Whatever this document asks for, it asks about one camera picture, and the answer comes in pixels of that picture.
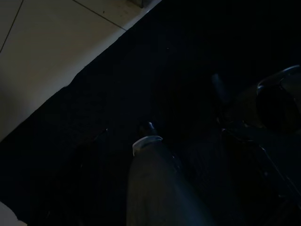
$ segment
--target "tile grout line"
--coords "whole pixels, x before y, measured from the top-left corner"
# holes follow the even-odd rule
[[[87,6],[81,4],[80,2],[78,2],[78,1],[76,1],[76,0],[72,0],[72,1],[74,1],[75,3],[79,4],[80,6],[82,6],[82,7],[84,7],[84,8],[86,8],[86,9],[89,10],[90,12],[92,12],[92,13],[94,13],[94,14],[100,16],[102,19],[105,19],[106,21],[108,21],[108,22],[114,24],[115,26],[121,28],[122,30],[127,31],[127,29],[124,29],[123,27],[121,27],[121,26],[119,26],[118,24],[114,23],[113,21],[111,21],[111,20],[105,18],[104,16],[100,15],[99,13],[96,13],[94,10],[88,8]]]
[[[9,31],[8,31],[8,34],[7,34],[7,36],[6,36],[6,38],[5,38],[4,42],[3,42],[3,45],[2,45],[2,47],[1,47],[1,49],[0,49],[0,53],[2,52],[2,50],[3,50],[3,48],[4,48],[4,45],[5,45],[5,43],[6,43],[7,39],[8,39],[8,37],[9,37],[10,31],[11,31],[11,29],[12,29],[13,26],[14,26],[14,23],[15,23],[15,21],[16,21],[16,19],[17,19],[17,16],[18,16],[18,14],[19,14],[19,11],[20,11],[20,9],[21,9],[21,6],[22,6],[23,2],[24,2],[24,0],[22,0],[21,4],[20,4],[20,6],[19,6],[19,9],[18,9],[18,11],[17,11],[17,13],[16,13],[16,16],[15,16],[15,18],[14,18],[14,20],[13,20],[13,23],[11,24],[11,27],[10,27],[10,29],[9,29]]]

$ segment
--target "leg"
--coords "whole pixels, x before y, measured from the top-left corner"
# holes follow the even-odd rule
[[[214,221],[185,181],[160,139],[134,145],[127,195],[127,226],[208,226]]]

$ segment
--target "trouser leg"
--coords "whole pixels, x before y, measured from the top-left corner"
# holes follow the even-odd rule
[[[134,145],[127,193],[127,226],[214,225],[160,139]]]

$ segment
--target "black shoe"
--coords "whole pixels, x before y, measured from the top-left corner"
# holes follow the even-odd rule
[[[150,122],[144,122],[142,124],[140,124],[139,128],[138,128],[138,134],[139,137],[146,137],[146,136],[157,136],[157,130],[155,129],[154,125]]]

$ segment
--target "floor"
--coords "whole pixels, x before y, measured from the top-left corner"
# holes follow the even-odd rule
[[[0,140],[158,2],[0,1]]]

